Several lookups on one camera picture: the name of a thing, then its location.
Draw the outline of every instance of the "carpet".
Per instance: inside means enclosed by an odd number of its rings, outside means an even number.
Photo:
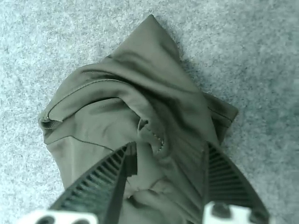
[[[63,192],[37,116],[74,69],[149,14],[203,91],[240,113],[223,150],[278,224],[299,220],[298,0],[1,0],[0,224]]]

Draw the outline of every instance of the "seam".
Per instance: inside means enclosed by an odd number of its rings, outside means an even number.
[[[114,152],[112,149],[110,149],[110,148],[108,148],[108,147],[106,147],[106,146],[103,146],[103,145],[100,145],[100,144],[96,144],[96,143],[92,143],[92,142],[89,142],[89,141],[83,141],[83,140],[80,140],[80,139],[78,139],[78,138],[76,138],[76,137],[74,137],[74,136],[72,136],[72,135],[64,136],[64,137],[62,137],[62,138],[60,138],[60,139],[57,139],[57,140],[55,140],[55,141],[53,141],[53,142],[51,142],[51,143],[49,143],[49,144],[47,144],[47,145],[50,145],[50,144],[55,143],[55,142],[57,142],[57,141],[59,141],[59,140],[65,139],[65,138],[67,138],[67,137],[72,137],[72,138],[74,138],[74,139],[76,139],[77,141],[80,141],[80,142],[82,142],[82,143],[88,143],[88,144],[92,144],[92,145],[96,145],[96,146],[101,146],[101,147],[103,147],[103,148],[105,148],[105,149],[110,150],[111,152]]]
[[[72,95],[73,93],[76,93],[76,92],[78,92],[79,90],[81,90],[81,89],[83,89],[83,88],[85,88],[85,87],[87,87],[87,86],[89,86],[89,85],[92,85],[92,84],[94,84],[94,83],[99,83],[99,82],[104,82],[104,81],[114,81],[114,82],[119,82],[119,83],[125,83],[125,82],[123,82],[123,81],[119,81],[119,80],[115,80],[115,79],[103,79],[103,80],[98,80],[98,81],[94,81],[94,82],[85,84],[85,85],[81,86],[79,89],[77,89],[77,90],[75,90],[75,91],[69,93],[68,95],[66,95],[65,97],[63,97],[61,100],[59,100],[56,104],[54,104],[54,105],[52,106],[52,108],[49,110],[49,112],[47,112],[47,118],[49,117],[49,114],[51,113],[51,111],[52,111],[58,104],[60,104],[63,100],[65,100],[67,97],[69,97],[69,96]]]
[[[216,114],[218,114],[218,115],[220,115],[220,116],[222,116],[222,117],[228,119],[230,122],[233,122],[233,121],[232,121],[230,118],[228,118],[227,116],[224,116],[223,114],[221,114],[221,113],[219,113],[219,112],[217,112],[217,111],[212,110],[209,106],[208,106],[208,108],[209,108],[211,111],[213,111],[214,113],[216,113]]]

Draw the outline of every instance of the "stitching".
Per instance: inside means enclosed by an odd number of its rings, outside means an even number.
[[[62,137],[62,138],[60,138],[60,139],[57,139],[57,140],[55,140],[55,141],[53,141],[53,142],[50,142],[50,143],[47,144],[47,145],[50,145],[50,144],[55,143],[55,142],[57,142],[57,141],[59,141],[59,140],[65,139],[65,138],[67,138],[67,137],[72,137],[72,138],[76,139],[77,141],[80,141],[80,142],[83,142],[83,143],[88,143],[88,144],[92,144],[92,145],[96,145],[96,146],[101,146],[101,147],[103,147],[103,148],[106,148],[106,149],[110,150],[111,152],[114,152],[112,149],[110,149],[110,148],[108,148],[108,147],[106,147],[106,146],[103,146],[103,145],[100,145],[100,144],[96,144],[96,143],[92,143],[92,142],[89,142],[89,141],[83,141],[83,140],[80,140],[80,139],[75,138],[75,137],[72,136],[72,135],[64,136],[64,137]]]
[[[159,136],[157,136],[155,133],[153,133],[153,131],[150,130],[149,128],[146,127],[146,129],[147,129],[148,131],[150,131],[150,132],[153,134],[153,136],[155,136],[155,137],[160,141],[161,146],[160,146],[160,148],[158,149],[158,152],[160,152],[160,151],[162,150],[162,148],[164,147],[164,140],[161,139]]]
[[[125,83],[123,81],[119,81],[119,80],[115,80],[115,79],[103,79],[103,80],[98,80],[98,81],[94,81],[94,82],[91,82],[91,83],[88,83],[88,84],[85,84],[83,86],[81,86],[79,89],[69,93],[68,95],[66,95],[65,97],[63,97],[61,100],[59,100],[55,105],[52,106],[52,108],[49,110],[49,112],[47,113],[47,118],[49,117],[49,114],[51,113],[51,111],[59,104],[61,103],[64,99],[66,99],[67,97],[69,97],[70,95],[72,95],[73,93],[76,93],[78,92],[79,90],[89,86],[89,85],[92,85],[94,83],[99,83],[99,82],[104,82],[104,81],[114,81],[114,82],[119,82],[119,83]]]
[[[228,118],[227,116],[224,116],[223,114],[220,114],[220,113],[218,113],[217,111],[212,110],[209,106],[208,106],[208,108],[209,108],[211,111],[213,111],[214,113],[216,113],[216,114],[218,114],[218,115],[220,115],[220,116],[226,118],[226,119],[229,120],[230,122],[233,122],[233,121],[232,121],[230,118]]]

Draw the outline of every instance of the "olive green jacket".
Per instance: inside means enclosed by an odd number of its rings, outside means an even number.
[[[67,188],[111,151],[137,142],[120,224],[198,224],[202,160],[237,110],[204,94],[150,15],[102,62],[70,74],[39,118]]]

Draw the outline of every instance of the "fabric fold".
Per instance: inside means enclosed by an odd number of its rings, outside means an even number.
[[[102,62],[70,74],[39,124],[65,188],[137,142],[138,174],[128,178],[119,223],[199,224],[204,153],[220,147],[236,114],[192,82],[150,15]]]

